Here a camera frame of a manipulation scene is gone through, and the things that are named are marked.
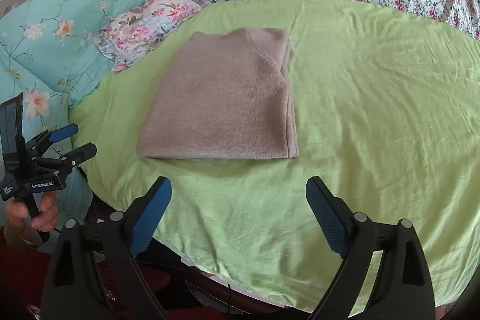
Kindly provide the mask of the person's left hand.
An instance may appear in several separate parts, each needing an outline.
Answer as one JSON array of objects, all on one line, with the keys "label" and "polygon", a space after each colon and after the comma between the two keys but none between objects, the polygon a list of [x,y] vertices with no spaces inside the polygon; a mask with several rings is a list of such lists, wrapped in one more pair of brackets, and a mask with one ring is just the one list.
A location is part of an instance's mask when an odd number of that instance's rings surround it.
[{"label": "person's left hand", "polygon": [[[40,232],[50,232],[57,226],[59,220],[55,197],[54,192],[43,193],[40,202],[41,213],[31,220],[33,229]],[[9,201],[5,204],[5,209],[7,221],[16,231],[26,237],[29,233],[24,223],[24,219],[29,215],[26,204],[22,201]]]}]

